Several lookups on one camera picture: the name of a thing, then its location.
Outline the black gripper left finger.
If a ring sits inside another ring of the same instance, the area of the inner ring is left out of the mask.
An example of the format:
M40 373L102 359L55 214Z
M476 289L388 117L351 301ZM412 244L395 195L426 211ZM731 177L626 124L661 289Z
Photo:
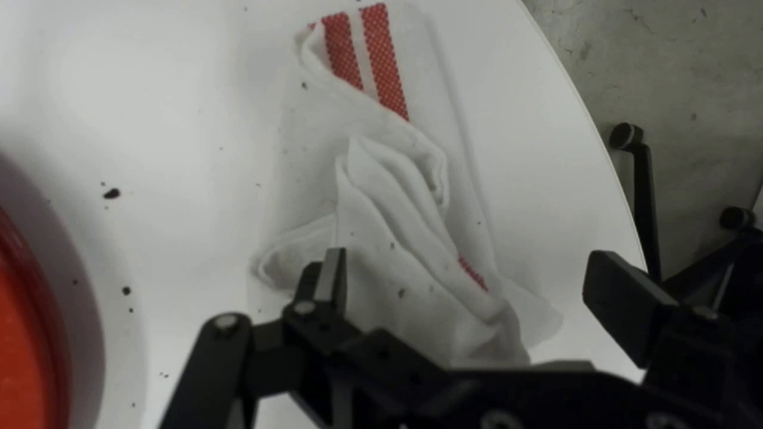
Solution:
M310 263L282 315L211 317L198 333L160 429L253 429L289 395L320 429L443 429L426 408L441 372L384 328L345 320L347 253Z

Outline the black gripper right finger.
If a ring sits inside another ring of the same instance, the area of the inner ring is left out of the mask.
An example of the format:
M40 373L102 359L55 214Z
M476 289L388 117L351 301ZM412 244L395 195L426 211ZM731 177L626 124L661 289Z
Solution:
M588 254L582 298L644 372L646 429L763 429L761 309L681 303L613 249Z

